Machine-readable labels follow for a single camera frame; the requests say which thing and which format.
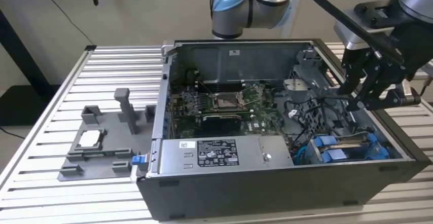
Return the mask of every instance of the power supply label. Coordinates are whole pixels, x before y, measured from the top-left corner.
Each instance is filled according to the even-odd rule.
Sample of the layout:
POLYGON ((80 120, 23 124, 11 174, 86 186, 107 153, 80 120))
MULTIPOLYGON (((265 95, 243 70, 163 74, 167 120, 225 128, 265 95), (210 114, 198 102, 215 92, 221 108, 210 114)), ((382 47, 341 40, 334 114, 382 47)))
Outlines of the power supply label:
POLYGON ((199 140, 197 151, 201 167, 239 165, 237 141, 234 139, 199 140))

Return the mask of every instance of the green circuit board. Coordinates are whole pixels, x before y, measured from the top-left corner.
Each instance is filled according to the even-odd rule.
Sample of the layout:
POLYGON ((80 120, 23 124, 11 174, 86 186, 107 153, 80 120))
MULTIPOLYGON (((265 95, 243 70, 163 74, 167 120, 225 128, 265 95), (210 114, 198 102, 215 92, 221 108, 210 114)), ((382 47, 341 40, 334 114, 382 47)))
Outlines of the green circuit board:
POLYGON ((282 115, 273 108, 271 90, 265 84, 246 84, 239 92, 197 93, 187 91, 175 97, 175 132, 179 138, 194 138, 202 130, 206 116, 237 117, 239 129, 231 136, 251 134, 282 135, 282 115))

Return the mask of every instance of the metal table frame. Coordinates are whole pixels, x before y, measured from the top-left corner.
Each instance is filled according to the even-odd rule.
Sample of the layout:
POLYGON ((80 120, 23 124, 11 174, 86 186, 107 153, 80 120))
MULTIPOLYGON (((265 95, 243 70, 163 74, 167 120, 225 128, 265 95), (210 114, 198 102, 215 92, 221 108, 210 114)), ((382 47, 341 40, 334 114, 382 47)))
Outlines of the metal table frame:
MULTIPOLYGON (((328 44, 338 58, 344 46, 328 44)), ((0 223, 151 223, 130 178, 59 182, 58 173, 82 124, 84 105, 120 111, 116 87, 131 103, 156 103, 160 46, 98 47, 82 55, 47 110, 0 175, 0 223)), ((428 103, 388 113, 433 160, 433 108, 428 103)), ((209 223, 433 223, 433 166, 393 184, 364 206, 210 218, 209 223)))

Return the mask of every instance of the white wall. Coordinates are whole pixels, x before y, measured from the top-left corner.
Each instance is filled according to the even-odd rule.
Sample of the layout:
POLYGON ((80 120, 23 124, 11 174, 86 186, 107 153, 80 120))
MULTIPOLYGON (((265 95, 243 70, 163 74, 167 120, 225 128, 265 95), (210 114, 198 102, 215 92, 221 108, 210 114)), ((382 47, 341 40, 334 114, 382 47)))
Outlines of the white wall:
MULTIPOLYGON (((209 0, 55 0, 75 24, 98 45, 158 45, 163 40, 210 39, 209 0)), ((353 7, 366 0, 333 1, 353 7)), ((51 83, 66 78, 88 41, 71 25, 51 0, 0 0, 0 8, 51 83)), ((337 41, 334 20, 313 3, 301 0, 294 22, 294 38, 337 41)), ((278 38, 278 29, 246 29, 243 38, 278 38)), ((23 84, 25 78, 0 50, 0 90, 23 84)))
POLYGON ((25 77, 0 44, 0 96, 13 85, 28 85, 25 77))

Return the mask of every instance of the robotic arm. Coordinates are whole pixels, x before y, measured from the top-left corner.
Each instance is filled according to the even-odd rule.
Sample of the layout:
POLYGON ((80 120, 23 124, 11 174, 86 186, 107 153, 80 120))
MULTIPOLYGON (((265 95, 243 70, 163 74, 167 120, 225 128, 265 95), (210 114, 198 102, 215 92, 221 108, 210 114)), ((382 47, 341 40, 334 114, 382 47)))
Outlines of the robotic arm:
MULTIPOLYGON (((346 81, 338 94, 357 93, 348 110, 358 110, 362 104, 368 110, 420 104, 421 97, 409 81, 433 58, 433 0, 368 2, 348 12, 328 0, 314 1, 336 17, 336 31, 346 45, 346 81), (390 85, 396 88, 381 98, 390 85)), ((243 28, 273 28, 290 15, 289 2, 214 0, 214 35, 234 39, 243 28)))

